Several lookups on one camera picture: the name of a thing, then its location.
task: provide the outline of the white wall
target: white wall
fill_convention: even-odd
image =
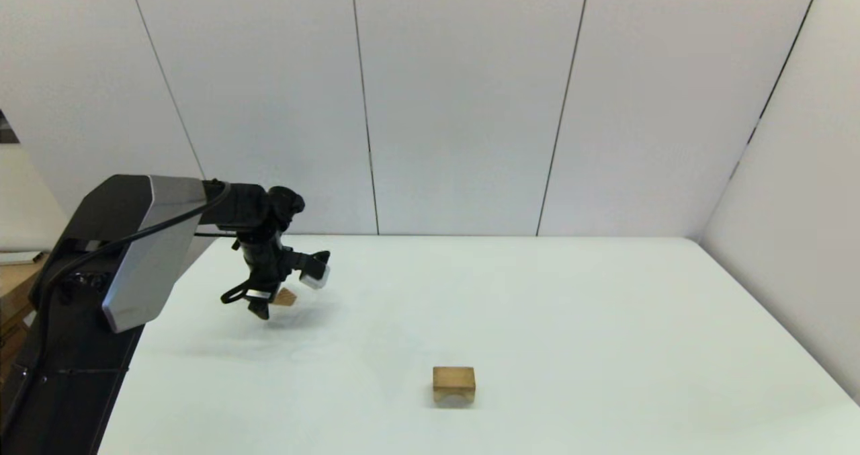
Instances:
[[[0,144],[0,251],[51,250],[68,217],[19,144]]]
[[[808,1],[0,0],[0,107],[67,214],[159,173],[296,232],[698,237]]]
[[[860,401],[860,1],[815,0],[703,246]]]
[[[71,215],[116,173],[199,177],[134,0],[0,0],[0,108]]]
[[[139,3],[206,177],[292,188],[293,232],[377,232],[353,0]]]
[[[379,231],[534,235],[583,0],[356,0]]]
[[[809,1],[587,1],[540,234],[700,237]]]

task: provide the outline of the small wooden block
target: small wooden block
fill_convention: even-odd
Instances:
[[[296,294],[290,292],[288,288],[283,287],[271,303],[275,305],[293,305],[296,303]]]
[[[439,402],[448,395],[460,395],[468,402],[475,401],[475,368],[433,368],[433,400]]]

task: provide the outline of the white table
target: white table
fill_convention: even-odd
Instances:
[[[860,408],[680,239],[286,237],[260,321],[213,244],[144,330],[103,453],[860,453]],[[433,404],[433,366],[476,402]]]

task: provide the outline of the black cable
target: black cable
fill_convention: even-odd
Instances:
[[[221,295],[221,302],[223,302],[224,304],[230,304],[231,302],[236,302],[237,300],[244,298],[245,294],[248,293],[250,284],[251,280],[249,278],[248,280],[245,280],[242,284],[239,284],[238,286],[227,290],[227,292]]]
[[[216,238],[236,238],[235,233],[203,233],[196,231],[194,232],[195,237],[216,237]]]
[[[18,412],[18,409],[21,408],[21,402],[30,391],[30,385],[32,383],[32,379],[35,378],[35,372],[40,369],[43,357],[45,356],[46,345],[48,341],[48,320],[50,318],[50,305],[51,305],[51,296],[54,292],[54,288],[56,284],[59,283],[65,276],[71,274],[77,268],[80,268],[81,265],[86,264],[89,260],[95,259],[104,253],[113,252],[114,250],[121,249],[121,247],[125,247],[129,245],[133,241],[140,240],[144,237],[149,237],[150,235],[156,234],[163,229],[168,229],[174,225],[178,225],[179,223],[185,222],[185,220],[191,219],[197,215],[202,215],[206,211],[211,210],[212,208],[218,206],[221,201],[224,201],[227,198],[227,195],[230,194],[230,183],[223,183],[224,189],[221,191],[217,197],[212,198],[212,201],[206,202],[206,204],[202,204],[193,210],[185,211],[181,215],[174,216],[169,220],[165,220],[160,223],[156,223],[151,227],[147,227],[142,229],[141,231],[137,231],[128,237],[120,238],[120,240],[111,241],[107,245],[100,247],[99,249],[93,250],[89,253],[84,253],[80,257],[77,257],[68,264],[64,265],[61,269],[59,269],[56,274],[51,277],[51,280],[45,283],[45,286],[41,288],[41,292],[39,295],[39,344],[38,350],[36,351],[36,357],[33,362],[33,368],[31,369],[32,373],[30,375],[25,376],[24,382],[22,383],[21,388],[19,388],[18,392],[15,394],[15,398],[12,400],[12,404],[9,406],[9,412],[3,419],[3,429],[2,436],[6,436],[6,431],[9,429],[10,425],[12,425],[12,421],[15,419],[15,414]]]

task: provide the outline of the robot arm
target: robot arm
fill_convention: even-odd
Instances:
[[[3,453],[96,453],[144,324],[161,313],[198,224],[236,233],[248,280],[225,304],[268,304],[293,270],[314,288],[329,252],[283,247],[302,198],[189,177],[110,177],[80,204],[37,278],[33,329],[3,385]]]

